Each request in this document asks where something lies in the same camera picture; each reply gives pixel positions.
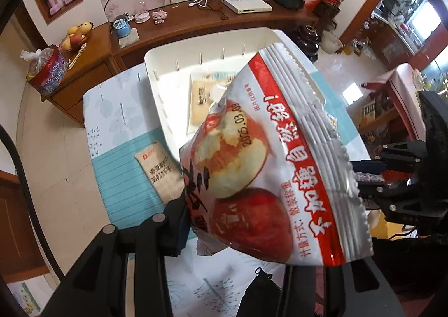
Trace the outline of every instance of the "packet inside bin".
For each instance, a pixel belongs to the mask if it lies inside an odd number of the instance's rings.
[[[180,156],[199,254],[222,243],[314,266],[372,255],[348,154],[283,44],[249,61]]]

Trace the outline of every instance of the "white cable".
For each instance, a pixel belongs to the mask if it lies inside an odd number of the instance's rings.
[[[192,6],[194,6],[194,5],[198,5],[198,6],[200,6],[201,8],[206,8],[206,7],[207,7],[207,3],[208,3],[208,1],[209,1],[209,0],[194,0],[192,3],[189,3],[188,6],[189,6],[189,7],[192,7]]]

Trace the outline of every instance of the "kitchen countertop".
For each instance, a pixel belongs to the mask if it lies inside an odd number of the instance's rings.
[[[406,48],[409,50],[409,52],[411,52],[412,55],[415,55],[418,52],[418,48],[415,47],[415,49],[413,47],[411,47],[411,45],[406,41],[406,39],[404,38],[403,34],[401,34],[397,28],[395,28],[394,25],[392,25],[391,23],[389,23],[389,21],[387,21],[387,19],[383,18],[380,14],[378,14],[376,11],[373,11],[373,15],[375,18],[377,18],[378,20],[381,20],[382,22],[386,23],[387,25],[389,25],[392,30],[395,32],[395,34],[398,36],[398,38],[400,38],[403,42],[403,44],[406,46]]]

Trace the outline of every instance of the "red stripe on package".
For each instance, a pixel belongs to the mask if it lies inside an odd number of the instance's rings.
[[[297,126],[290,107],[259,53],[251,59],[249,67],[265,94],[263,100],[267,104],[266,111],[276,124],[279,141],[287,147],[285,160],[294,164],[295,172],[291,175],[291,182],[299,188],[298,197],[305,199],[307,206],[304,211],[312,215],[308,228],[319,241],[323,264],[341,265],[345,263],[345,258],[330,201],[303,132]],[[288,211],[293,216],[301,210],[298,205],[292,204]],[[293,228],[298,232],[299,225],[295,224]]]

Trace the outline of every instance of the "white bucket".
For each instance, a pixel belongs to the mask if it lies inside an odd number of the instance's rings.
[[[322,42],[320,47],[327,53],[333,54],[338,49],[343,47],[342,42],[339,40],[337,36],[335,36],[331,32],[323,32]]]

